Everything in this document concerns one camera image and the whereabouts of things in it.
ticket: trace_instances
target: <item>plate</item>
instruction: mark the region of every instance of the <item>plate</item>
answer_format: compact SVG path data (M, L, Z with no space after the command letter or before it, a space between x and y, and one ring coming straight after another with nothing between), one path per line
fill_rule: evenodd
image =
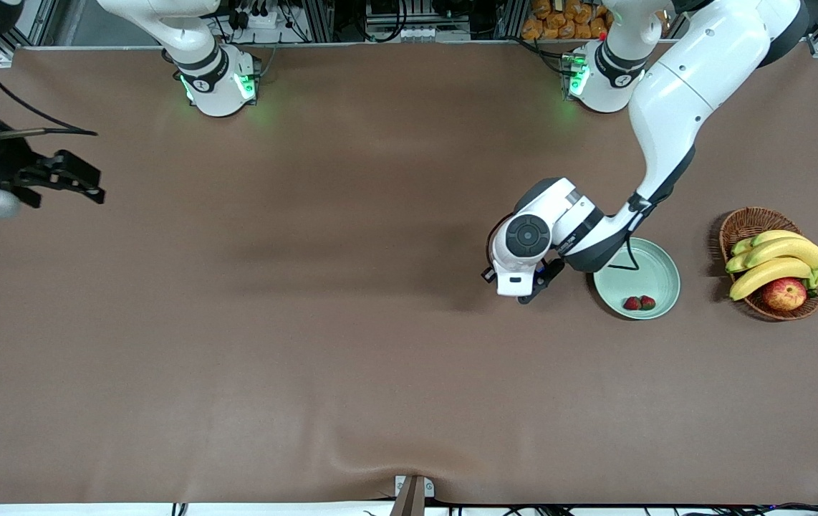
M625 245L616 252L606 267L593 275L600 297L616 313L629 319L657 319L670 311L680 297L680 271L664 249L647 241L632 238L632 254L638 262L638 271L613 269L610 265L632 266ZM657 301L654 310L626 310L622 307L629 297L651 296Z

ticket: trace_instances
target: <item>bread roll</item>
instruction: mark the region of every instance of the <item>bread roll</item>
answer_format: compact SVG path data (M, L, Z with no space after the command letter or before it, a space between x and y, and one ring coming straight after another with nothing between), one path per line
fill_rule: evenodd
M559 29L559 39L572 39L575 37L575 22L569 20Z
M521 29L521 38L523 39L539 39L543 34L543 22L538 19L527 19L524 21L524 28Z
M560 29L560 27L565 27L565 24L567 23L567 21L569 21L569 20L565 19L565 14L563 14L563 13L552 13L546 19L546 28L547 29L556 29L556 30L558 30L558 29Z
M590 27L586 23L575 25L575 39L590 39Z
M565 3L565 17L575 23L587 23L593 14L593 7L585 6L580 0L567 0Z
M533 0L531 6L533 6L533 16L538 19L546 19L552 14L552 4L549 3L549 0Z
M590 21L590 36L592 38L600 38L602 33L606 32L606 23L603 23L603 18L593 19Z

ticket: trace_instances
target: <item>fruit basket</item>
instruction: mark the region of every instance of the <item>fruit basket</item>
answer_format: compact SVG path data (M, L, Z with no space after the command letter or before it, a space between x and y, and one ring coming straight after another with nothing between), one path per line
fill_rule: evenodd
M718 234L721 256L723 256L724 262L730 260L730 252L734 244L770 229L786 229L787 231L794 231L798 235L803 235L801 229L794 222L772 209L752 206L752 208L739 209L728 215L727 219L724 219L724 222L721 223L721 231ZM739 274L730 274L730 277L731 281L736 281ZM808 297L808 300L804 301L804 304L795 308L795 310L787 312L773 310L762 300L759 292L744 298L744 302L750 308L753 308L756 313L772 320L801 320L811 316L818 308L818 297Z

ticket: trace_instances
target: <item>banana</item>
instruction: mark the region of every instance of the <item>banana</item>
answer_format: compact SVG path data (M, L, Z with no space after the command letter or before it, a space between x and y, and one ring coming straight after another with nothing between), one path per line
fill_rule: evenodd
M746 269L749 268L746 266L746 255L746 252L742 252L742 254L737 254L734 258L730 258L730 260L727 261L727 267L724 267L727 274L737 274L746 271Z
M744 252L750 252L757 245L765 244L766 242L773 241L773 239L783 238L806 239L803 235L798 235L794 231L785 231L785 229L770 229L769 231L759 233L759 235L756 235L755 237L742 239L742 241L734 244L731 248L731 256L743 254Z
M773 241L773 239L782 239L782 238L792 238L792 239L806 239L803 235L798 235L794 231L785 231L785 229L770 229L769 231L763 231L756 235L750 241L750 247L756 247L757 245L765 244L766 242Z
M818 271L818 247L808 239L785 237L773 239L762 245L757 245L753 251L747 252L744 264L747 268L765 264L779 256L792 256L805 262L814 271Z
M805 283L807 284L807 290L818 292L818 269L812 271L811 279Z
M742 241L734 244L731 248L731 256L739 256L744 252L750 252L750 249L753 249L753 238L742 239Z
M783 277L811 278L811 268L798 258L775 258L746 271L731 287L731 300L739 301L757 288Z

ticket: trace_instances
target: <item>apple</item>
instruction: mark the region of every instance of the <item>apple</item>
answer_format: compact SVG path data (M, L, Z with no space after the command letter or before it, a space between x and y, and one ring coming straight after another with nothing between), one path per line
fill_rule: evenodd
M772 310L788 312L804 304L807 300L807 290L799 280L785 277L762 287L762 300L766 301Z

